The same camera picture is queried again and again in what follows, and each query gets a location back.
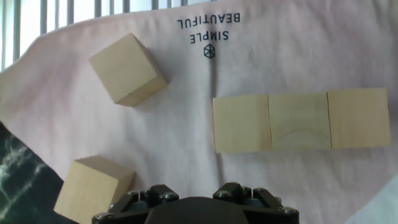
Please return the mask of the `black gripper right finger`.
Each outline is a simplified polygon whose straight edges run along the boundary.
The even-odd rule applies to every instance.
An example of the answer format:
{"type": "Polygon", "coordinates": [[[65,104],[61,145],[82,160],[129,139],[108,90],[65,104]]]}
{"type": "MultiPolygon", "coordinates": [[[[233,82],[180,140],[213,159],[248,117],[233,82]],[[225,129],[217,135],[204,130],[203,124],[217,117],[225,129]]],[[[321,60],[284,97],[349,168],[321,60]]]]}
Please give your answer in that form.
{"type": "Polygon", "coordinates": [[[263,187],[252,189],[227,182],[213,194],[213,199],[237,205],[249,224],[299,224],[299,211],[284,206],[280,197],[263,187]]]}

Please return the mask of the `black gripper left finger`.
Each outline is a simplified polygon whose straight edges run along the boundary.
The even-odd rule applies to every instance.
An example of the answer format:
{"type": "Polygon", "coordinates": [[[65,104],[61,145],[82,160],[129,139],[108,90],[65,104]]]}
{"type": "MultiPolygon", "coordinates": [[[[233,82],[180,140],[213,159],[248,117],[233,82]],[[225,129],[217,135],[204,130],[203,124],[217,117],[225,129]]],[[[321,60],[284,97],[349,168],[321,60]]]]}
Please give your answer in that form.
{"type": "Polygon", "coordinates": [[[145,224],[153,208],[177,200],[179,195],[164,184],[130,190],[113,202],[107,212],[94,215],[92,224],[145,224]]]}

